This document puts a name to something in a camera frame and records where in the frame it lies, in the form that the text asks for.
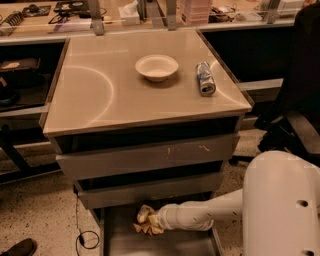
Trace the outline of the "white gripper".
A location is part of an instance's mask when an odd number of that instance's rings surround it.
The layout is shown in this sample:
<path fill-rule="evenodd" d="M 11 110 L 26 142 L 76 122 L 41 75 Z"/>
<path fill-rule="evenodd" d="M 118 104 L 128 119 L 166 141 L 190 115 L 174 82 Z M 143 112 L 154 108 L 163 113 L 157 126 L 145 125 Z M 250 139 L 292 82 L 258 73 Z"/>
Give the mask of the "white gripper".
<path fill-rule="evenodd" d="M 137 213 L 137 222 L 142 224 L 148 219 L 148 232 L 150 234 L 159 234 L 160 227 L 164 230 L 173 230 L 176 224 L 176 210 L 176 204 L 165 205 L 158 210 L 156 217 L 152 215 L 155 213 L 152 207 L 143 205 Z"/>

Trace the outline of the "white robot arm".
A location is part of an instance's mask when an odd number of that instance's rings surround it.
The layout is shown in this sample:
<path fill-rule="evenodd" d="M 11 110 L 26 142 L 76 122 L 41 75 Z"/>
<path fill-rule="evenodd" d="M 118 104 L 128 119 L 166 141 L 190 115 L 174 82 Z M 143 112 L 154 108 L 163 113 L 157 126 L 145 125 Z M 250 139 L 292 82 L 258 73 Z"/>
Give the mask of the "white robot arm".
<path fill-rule="evenodd" d="M 207 201 L 140 208 L 134 228 L 207 231 L 218 219 L 241 217 L 243 256 L 320 256 L 320 168 L 283 151 L 248 165 L 243 187 Z"/>

